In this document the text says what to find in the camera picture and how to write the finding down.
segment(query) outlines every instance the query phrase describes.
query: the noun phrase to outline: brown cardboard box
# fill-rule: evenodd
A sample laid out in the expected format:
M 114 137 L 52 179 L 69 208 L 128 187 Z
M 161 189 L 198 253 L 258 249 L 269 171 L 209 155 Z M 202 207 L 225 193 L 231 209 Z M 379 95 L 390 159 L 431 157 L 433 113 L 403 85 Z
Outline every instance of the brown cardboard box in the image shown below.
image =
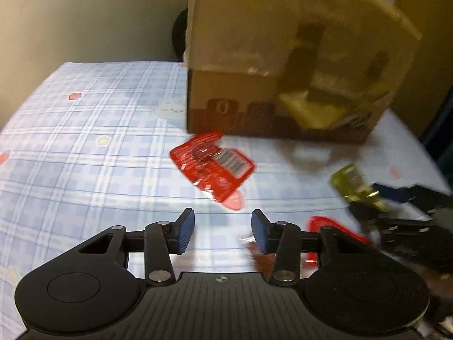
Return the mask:
M 363 142 L 420 34 L 381 0 L 189 0 L 186 39 L 190 132 Z

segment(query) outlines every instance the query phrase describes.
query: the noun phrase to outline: barcode label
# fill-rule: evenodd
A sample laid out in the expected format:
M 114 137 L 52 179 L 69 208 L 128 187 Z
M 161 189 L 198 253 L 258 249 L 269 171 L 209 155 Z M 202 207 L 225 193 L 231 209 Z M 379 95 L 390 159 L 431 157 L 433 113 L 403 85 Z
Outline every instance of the barcode label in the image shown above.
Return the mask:
M 236 179 L 242 178 L 251 168 L 250 163 L 230 148 L 222 149 L 220 153 L 213 155 L 212 158 Z
M 347 170 L 345 170 L 344 173 L 349 182 L 351 183 L 352 187 L 356 191 L 361 192 L 364 189 L 366 189 L 365 180 L 363 180 L 363 177 L 360 175 L 359 171 L 357 171 L 356 168 L 350 167 Z

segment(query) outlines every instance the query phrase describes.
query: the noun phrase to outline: table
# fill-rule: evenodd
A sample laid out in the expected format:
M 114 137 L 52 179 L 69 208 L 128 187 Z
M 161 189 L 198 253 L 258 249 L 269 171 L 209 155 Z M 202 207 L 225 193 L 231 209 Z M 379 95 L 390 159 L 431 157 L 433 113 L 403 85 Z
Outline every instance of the table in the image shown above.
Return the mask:
M 142 230 L 191 207 L 196 230 L 187 252 L 172 257 L 175 273 L 253 271 L 239 238 L 250 234 L 254 209 L 302 228 L 310 216 L 325 215 L 359 231 L 328 184 L 350 162 L 370 182 L 449 191 L 424 148 L 387 111 L 362 146 L 225 136 L 222 146 L 257 164 L 241 187 L 244 209 L 228 210 L 168 157 L 190 137 L 186 76 L 180 63 L 66 63 L 2 130 L 0 339 L 24 330 L 14 306 L 20 278 L 112 225 Z M 418 217 L 415 210 L 407 214 Z M 143 277 L 142 254 L 131 255 L 129 270 Z

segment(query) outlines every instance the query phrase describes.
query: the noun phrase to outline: metal screw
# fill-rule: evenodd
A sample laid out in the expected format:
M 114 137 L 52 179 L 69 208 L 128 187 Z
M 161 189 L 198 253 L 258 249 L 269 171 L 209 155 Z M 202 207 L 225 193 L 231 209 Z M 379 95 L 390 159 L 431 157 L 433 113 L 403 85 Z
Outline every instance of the metal screw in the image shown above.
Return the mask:
M 149 279 L 156 282 L 164 282 L 171 279 L 171 273 L 164 270 L 157 270 L 150 272 L 148 275 Z
M 278 281 L 288 282 L 296 278 L 296 274 L 292 271 L 281 270 L 273 273 L 273 278 Z

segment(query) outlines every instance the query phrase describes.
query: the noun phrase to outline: yellow-green wrapper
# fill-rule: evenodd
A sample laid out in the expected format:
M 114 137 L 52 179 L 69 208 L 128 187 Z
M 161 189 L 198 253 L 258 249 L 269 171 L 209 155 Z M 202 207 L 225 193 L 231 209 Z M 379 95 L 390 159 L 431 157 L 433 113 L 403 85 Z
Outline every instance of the yellow-green wrapper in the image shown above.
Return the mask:
M 348 203 L 362 202 L 375 207 L 379 211 L 389 211 L 385 203 L 382 202 L 379 192 L 365 182 L 361 172 L 353 163 L 333 174 L 330 177 L 330 184 Z

